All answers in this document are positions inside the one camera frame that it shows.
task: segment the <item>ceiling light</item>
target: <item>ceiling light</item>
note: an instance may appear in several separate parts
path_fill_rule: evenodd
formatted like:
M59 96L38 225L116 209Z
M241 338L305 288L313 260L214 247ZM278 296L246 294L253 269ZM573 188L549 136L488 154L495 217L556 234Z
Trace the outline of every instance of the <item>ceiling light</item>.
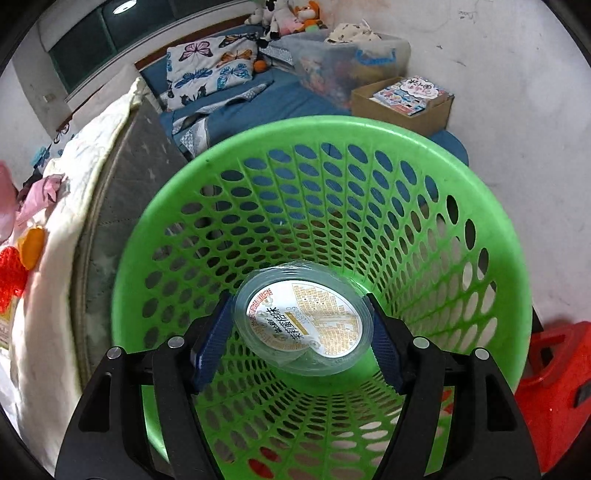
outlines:
M115 10L113 10L113 14L119 15L119 14L122 14L123 12L127 12L127 10L129 10L131 7L133 7L137 2L138 2L138 0L129 0L129 2L125 2L124 4L121 4L120 6L115 8Z

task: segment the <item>metal screw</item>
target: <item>metal screw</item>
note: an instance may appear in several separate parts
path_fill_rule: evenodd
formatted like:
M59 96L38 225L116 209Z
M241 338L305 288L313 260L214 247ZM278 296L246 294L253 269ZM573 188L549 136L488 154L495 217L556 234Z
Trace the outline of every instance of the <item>metal screw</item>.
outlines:
M181 348L184 345L184 338L183 337L172 337L168 340L168 346L170 348Z
M474 352L474 355L476 355L477 358L479 358L480 360L488 360L489 357L491 356L490 353L486 350L484 350L483 348L477 348L476 351Z
M115 360L116 358L119 358L121 356L121 348L118 346L114 346L113 348L110 348L109 351L107 352L107 358L110 358L111 360Z
M413 345L417 348L429 348L429 345L431 344L425 337L416 337L413 340Z

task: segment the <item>orange toy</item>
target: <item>orange toy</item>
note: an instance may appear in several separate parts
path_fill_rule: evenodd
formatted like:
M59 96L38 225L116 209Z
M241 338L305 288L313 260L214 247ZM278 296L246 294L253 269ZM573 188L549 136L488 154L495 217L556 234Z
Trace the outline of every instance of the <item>orange toy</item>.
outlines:
M269 68L269 65L267 65L267 62L265 62L265 60L257 60L254 65L253 65L255 72L257 73L263 73L266 72Z
M310 0L305 7L296 7L294 9L294 15L304 24L298 30L299 32L303 32L310 27L319 27L322 24L320 21L320 5L314 2L314 0Z
M45 229L40 226L29 229L18 239L17 245L21 263L27 270L32 270L45 247Z

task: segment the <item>gray mattress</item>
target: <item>gray mattress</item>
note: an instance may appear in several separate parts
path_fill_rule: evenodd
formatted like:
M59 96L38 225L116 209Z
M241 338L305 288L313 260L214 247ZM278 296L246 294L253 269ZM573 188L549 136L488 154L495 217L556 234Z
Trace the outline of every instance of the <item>gray mattress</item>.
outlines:
M112 346L111 295L127 239L150 200L186 164L144 100L106 160L74 255L70 310L83 384Z

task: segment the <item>white wall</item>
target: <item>white wall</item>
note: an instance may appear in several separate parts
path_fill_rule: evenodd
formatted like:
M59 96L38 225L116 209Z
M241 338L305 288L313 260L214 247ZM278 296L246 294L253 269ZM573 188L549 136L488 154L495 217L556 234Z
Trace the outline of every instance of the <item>white wall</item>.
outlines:
M543 322L591 319L591 68L541 0L324 0L407 38L456 94L449 130L514 222Z
M33 111L48 135L55 137L56 129L72 111L66 103L67 92L51 57L41 45L37 24L18 46L12 62ZM45 95L54 95L55 99L46 102L43 99Z
M10 61L0 76L0 158L5 160L17 187L31 176L31 160L51 138L40 124L22 91Z

